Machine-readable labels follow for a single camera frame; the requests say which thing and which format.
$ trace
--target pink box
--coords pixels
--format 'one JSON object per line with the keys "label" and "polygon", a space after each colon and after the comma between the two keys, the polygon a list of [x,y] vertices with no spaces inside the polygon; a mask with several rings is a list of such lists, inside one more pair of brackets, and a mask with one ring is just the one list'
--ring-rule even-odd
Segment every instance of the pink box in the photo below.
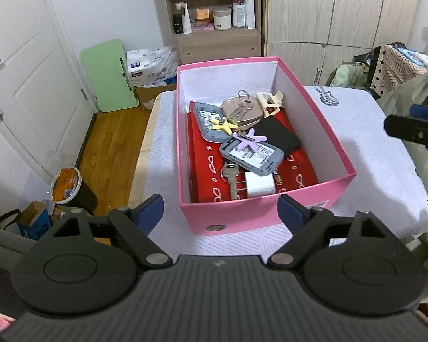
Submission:
{"label": "pink box", "polygon": [[[288,194],[306,207],[330,208],[356,175],[332,128],[292,71],[277,57],[216,60],[180,66],[177,74],[177,168],[179,204],[192,231],[219,235],[282,223],[277,216],[281,194],[240,201],[191,203],[187,112],[190,101],[220,106],[239,90],[284,94],[283,106],[311,161],[319,184]],[[225,225],[219,232],[213,225]]]}

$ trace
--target black square object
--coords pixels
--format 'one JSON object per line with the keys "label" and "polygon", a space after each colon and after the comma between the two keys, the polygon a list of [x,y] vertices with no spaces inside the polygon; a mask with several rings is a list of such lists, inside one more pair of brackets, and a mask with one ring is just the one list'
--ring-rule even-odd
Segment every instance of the black square object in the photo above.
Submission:
{"label": "black square object", "polygon": [[285,155],[293,153],[301,146],[300,139],[274,116],[261,120],[253,128],[256,136],[266,136],[266,142],[283,150]]}

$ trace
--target green folding table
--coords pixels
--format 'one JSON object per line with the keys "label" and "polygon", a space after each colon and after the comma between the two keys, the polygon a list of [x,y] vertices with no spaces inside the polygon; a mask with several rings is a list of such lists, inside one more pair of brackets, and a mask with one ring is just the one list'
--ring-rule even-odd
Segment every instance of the green folding table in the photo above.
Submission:
{"label": "green folding table", "polygon": [[79,54],[92,82],[101,111],[137,107],[133,87],[127,75],[127,57],[121,40],[104,42]]}

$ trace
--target black bottle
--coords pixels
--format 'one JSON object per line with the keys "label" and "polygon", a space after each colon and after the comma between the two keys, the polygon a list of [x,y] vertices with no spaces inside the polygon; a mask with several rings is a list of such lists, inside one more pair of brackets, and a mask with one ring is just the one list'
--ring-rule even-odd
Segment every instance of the black bottle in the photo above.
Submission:
{"label": "black bottle", "polygon": [[184,33],[182,14],[174,14],[173,15],[173,27],[174,27],[174,33],[175,34]]}

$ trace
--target shelf board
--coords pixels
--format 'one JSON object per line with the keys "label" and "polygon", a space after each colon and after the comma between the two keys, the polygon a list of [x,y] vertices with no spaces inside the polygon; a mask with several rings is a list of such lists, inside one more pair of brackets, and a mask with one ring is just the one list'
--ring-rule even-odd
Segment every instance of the shelf board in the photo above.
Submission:
{"label": "shelf board", "polygon": [[174,39],[189,40],[190,38],[210,38],[216,36],[227,36],[235,34],[258,34],[258,29],[247,29],[247,28],[230,28],[227,31],[218,31],[217,29],[211,31],[192,31],[190,34],[174,34]]}

